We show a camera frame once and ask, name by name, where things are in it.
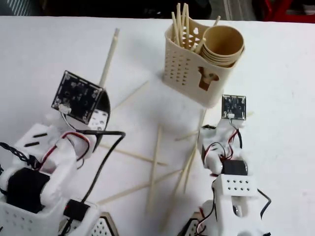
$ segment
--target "wire connector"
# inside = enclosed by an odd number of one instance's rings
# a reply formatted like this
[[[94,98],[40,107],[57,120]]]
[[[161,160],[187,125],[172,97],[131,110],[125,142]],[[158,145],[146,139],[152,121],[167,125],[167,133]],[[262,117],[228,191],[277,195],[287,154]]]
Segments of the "wire connector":
[[[65,106],[64,104],[59,104],[58,108],[61,113],[66,114],[66,115],[68,115],[71,112],[71,108]]]

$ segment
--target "red wire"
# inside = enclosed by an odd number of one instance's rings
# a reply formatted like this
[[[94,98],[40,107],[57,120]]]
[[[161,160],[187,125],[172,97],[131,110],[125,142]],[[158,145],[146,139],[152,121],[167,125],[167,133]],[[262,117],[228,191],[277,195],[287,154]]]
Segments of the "red wire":
[[[80,156],[77,160],[80,160],[82,159],[82,157],[87,153],[87,151],[90,149],[90,140],[88,138],[86,138],[84,135],[81,135],[79,133],[76,133],[76,132],[66,132],[62,135],[62,139],[64,139],[67,135],[74,135],[78,138],[81,138],[83,139],[84,141],[86,141],[86,143],[88,144],[88,147],[87,147],[87,150],[83,153],[82,156]],[[41,163],[41,166],[39,167],[39,169],[41,169],[44,165],[44,163],[46,162],[48,156],[57,148],[56,145],[54,145],[44,156],[43,158],[43,162]]]

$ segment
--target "scattered chopstick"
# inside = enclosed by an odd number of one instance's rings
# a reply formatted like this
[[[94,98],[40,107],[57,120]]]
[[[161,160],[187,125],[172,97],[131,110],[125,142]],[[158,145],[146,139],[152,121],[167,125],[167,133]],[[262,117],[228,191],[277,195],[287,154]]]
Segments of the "scattered chopstick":
[[[108,74],[108,71],[109,71],[109,66],[110,66],[110,63],[112,61],[115,49],[116,49],[118,36],[119,36],[119,31],[120,30],[118,28],[115,29],[115,33],[114,33],[114,36],[113,36],[113,39],[112,39],[112,43],[111,43],[110,48],[109,48],[108,56],[107,56],[107,59],[106,59],[106,62],[105,62],[105,66],[104,66],[104,69],[103,69],[102,77],[100,78],[100,81],[99,81],[99,84],[98,84],[102,88],[105,86],[105,81],[106,81],[107,74]]]
[[[125,100],[123,100],[121,103],[119,103],[116,107],[114,107],[112,109],[111,112],[113,112],[115,109],[117,109],[119,106],[121,106],[122,104],[124,104],[125,102],[127,102],[133,95],[135,95],[135,93],[139,92],[145,85],[147,85],[149,83],[149,81],[144,82],[139,88],[137,88],[135,91],[133,91],[128,97],[125,98]]]
[[[163,180],[166,180],[167,178],[170,178],[170,177],[172,177],[172,176],[174,176],[174,175],[176,175],[176,174],[178,174],[178,173],[181,173],[182,171],[183,171],[183,170],[173,171],[173,172],[171,172],[171,173],[169,173],[169,174],[163,175],[162,177],[157,178],[157,179],[154,181],[154,184],[157,184],[157,183],[159,183],[159,182],[161,182],[161,181],[163,181]],[[108,197],[108,198],[106,198],[106,199],[103,199],[103,200],[99,201],[97,204],[103,205],[103,204],[112,202],[112,201],[114,201],[114,200],[117,200],[118,198],[122,198],[122,197],[124,197],[124,196],[127,196],[127,195],[129,195],[129,194],[131,194],[131,193],[134,193],[134,192],[136,192],[136,191],[138,191],[138,190],[140,190],[140,189],[143,189],[143,188],[146,188],[146,187],[149,187],[149,186],[150,186],[150,182],[147,182],[147,183],[138,185],[138,186],[136,186],[136,187],[133,187],[133,188],[131,188],[131,189],[127,189],[127,190],[125,190],[125,191],[123,191],[123,192],[121,192],[121,193],[118,193],[118,194],[115,194],[115,195],[113,195],[113,196],[111,196],[111,197]]]
[[[158,148],[159,148],[159,143],[161,140],[161,133],[162,133],[162,127],[159,125],[158,126],[158,132],[157,132],[157,144],[156,144],[156,148],[154,151],[153,165],[152,165],[151,174],[150,174],[150,189],[149,189],[149,194],[148,194],[146,212],[152,211],[153,197],[154,197],[154,191],[155,191],[154,179],[155,179],[155,171],[156,171],[156,167],[157,167]]]
[[[201,118],[200,118],[199,124],[198,124],[198,129],[200,129],[202,124],[203,124],[203,121],[204,121],[205,116],[206,116],[206,112],[207,112],[207,110],[202,111],[202,115],[201,115]],[[184,193],[186,193],[186,186],[187,186],[187,183],[188,183],[188,178],[189,178],[192,162],[193,162],[193,159],[194,159],[196,151],[197,151],[197,143],[198,143],[198,140],[196,140],[196,144],[195,144],[195,146],[194,146],[194,148],[192,150],[192,153],[191,153],[191,161],[190,161],[189,166],[188,166],[188,170],[187,170],[187,173],[186,173],[185,184],[184,184]]]
[[[181,172],[181,175],[179,177],[179,179],[177,180],[177,183],[173,189],[173,192],[172,192],[172,195],[171,195],[171,203],[170,203],[170,207],[168,208],[165,216],[164,216],[164,219],[160,225],[160,230],[161,231],[164,231],[165,227],[167,226],[167,222],[169,220],[169,217],[171,216],[171,213],[174,209],[174,206],[175,206],[175,200],[176,200],[176,193],[177,193],[177,190],[178,190],[178,187],[180,185],[180,183],[182,182],[182,179],[184,177],[184,174],[185,172],[187,171],[188,169],[188,165],[189,165],[189,162],[191,161],[191,158],[192,158],[192,155],[190,155],[190,157],[187,159],[186,163],[185,163],[185,167],[184,167],[184,170],[183,172]]]
[[[174,12],[172,11],[172,19],[173,19],[173,31],[175,33],[175,40],[176,40],[176,44],[177,45],[180,45],[179,44],[179,37],[178,37],[178,28],[177,28],[177,23],[176,23],[176,18],[175,18],[175,14]]]
[[[188,134],[185,134],[185,135],[183,135],[183,136],[181,136],[181,137],[179,137],[179,138],[176,138],[176,139],[174,139],[174,140],[175,140],[175,141],[181,141],[181,140],[184,140],[184,139],[189,138],[190,136],[193,136],[193,135],[198,134],[198,132],[199,132],[199,130],[194,130],[194,131],[192,131],[192,132],[190,132],[190,133],[188,133]]]
[[[179,34],[179,43],[180,46],[183,46],[183,28],[182,28],[182,16],[181,16],[181,4],[177,4],[177,13],[176,13],[176,18],[177,18],[177,29],[178,29],[178,34]]]
[[[110,148],[111,148],[111,146],[108,146],[108,145],[105,145],[105,144],[100,144],[99,146],[100,146],[100,147],[103,147],[103,148],[107,148],[107,149],[110,149]],[[134,154],[134,153],[132,153],[132,152],[124,151],[124,150],[117,149],[117,148],[114,149],[114,151],[115,151],[115,152],[119,152],[119,153],[121,153],[121,154],[125,154],[125,155],[127,155],[127,156],[134,157],[134,158],[136,158],[136,159],[140,159],[140,160],[142,160],[142,161],[147,161],[147,162],[153,163],[153,160],[152,160],[152,159],[149,159],[149,158],[147,158],[147,157],[145,157],[145,156],[141,156],[141,155],[139,155],[139,154]],[[157,161],[157,164],[160,165],[160,166],[168,166],[168,164],[166,164],[166,163],[164,163],[164,162],[160,162],[160,161]]]
[[[220,19],[221,19],[221,16],[218,16],[217,19],[216,19],[216,21],[215,21],[215,23],[213,24],[213,26],[216,26],[216,25],[218,24],[218,22],[219,22]]]

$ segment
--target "cup rim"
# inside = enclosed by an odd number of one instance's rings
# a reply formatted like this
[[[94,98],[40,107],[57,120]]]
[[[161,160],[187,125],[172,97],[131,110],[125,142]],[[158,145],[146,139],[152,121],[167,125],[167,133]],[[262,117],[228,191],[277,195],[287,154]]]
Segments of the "cup rim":
[[[233,29],[233,30],[237,31],[237,32],[239,33],[239,35],[241,36],[242,41],[243,41],[242,47],[241,47],[237,52],[235,52],[235,53],[233,53],[233,54],[230,54],[230,55],[221,55],[221,54],[217,54],[217,53],[212,52],[212,51],[206,46],[206,44],[204,43],[203,46],[205,47],[206,51],[208,51],[209,53],[211,53],[211,54],[213,54],[214,56],[217,56],[217,57],[219,57],[219,58],[220,58],[220,57],[221,57],[221,58],[229,58],[229,57],[233,57],[233,56],[235,56],[235,55],[237,55],[237,54],[241,54],[241,52],[242,52],[243,49],[244,49],[244,45],[245,45],[245,43],[244,43],[244,37],[243,37],[243,35],[242,35],[237,29],[235,29],[234,27],[231,27],[231,26],[222,26],[222,25],[219,25],[219,26],[212,26],[212,27],[207,28],[207,29],[204,31],[202,37],[206,38],[206,37],[205,37],[205,34],[206,34],[209,30],[211,30],[211,29],[213,29],[213,28],[218,28],[218,27],[221,27],[221,28],[230,28],[230,29]]]

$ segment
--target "red object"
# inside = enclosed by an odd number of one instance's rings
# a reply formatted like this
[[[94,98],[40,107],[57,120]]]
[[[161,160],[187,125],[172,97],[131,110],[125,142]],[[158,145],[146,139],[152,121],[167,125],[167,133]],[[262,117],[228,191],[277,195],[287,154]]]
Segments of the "red object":
[[[288,15],[286,13],[293,0],[276,0],[274,4],[271,4],[270,0],[260,0],[260,2],[265,13],[264,21],[315,23],[315,14]]]

